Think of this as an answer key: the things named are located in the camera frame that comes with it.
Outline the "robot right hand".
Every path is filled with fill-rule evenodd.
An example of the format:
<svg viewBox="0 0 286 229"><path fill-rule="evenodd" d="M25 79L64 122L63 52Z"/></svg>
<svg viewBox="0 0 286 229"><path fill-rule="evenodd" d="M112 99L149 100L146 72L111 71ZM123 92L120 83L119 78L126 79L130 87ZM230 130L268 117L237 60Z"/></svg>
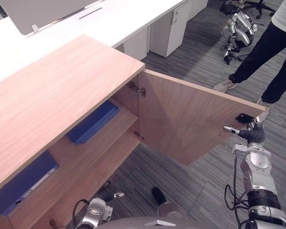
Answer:
<svg viewBox="0 0 286 229"><path fill-rule="evenodd" d="M251 119L245 126L246 129L244 130L229 126L223 126L223 129L245 139L248 144L262 144L265 141L263 119L260 116Z"/></svg>

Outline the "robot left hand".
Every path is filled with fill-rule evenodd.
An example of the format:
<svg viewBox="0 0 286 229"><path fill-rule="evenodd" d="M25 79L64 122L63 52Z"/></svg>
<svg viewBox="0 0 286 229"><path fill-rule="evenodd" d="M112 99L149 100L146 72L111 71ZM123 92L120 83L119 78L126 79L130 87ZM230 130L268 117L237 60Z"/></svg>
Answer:
<svg viewBox="0 0 286 229"><path fill-rule="evenodd" d="M102 199L105 202L109 202L115 198L124 197L125 194L123 192L112 193L108 191L108 187L110 186L110 184L110 181L106 181L103 186L98 190L96 197Z"/></svg>

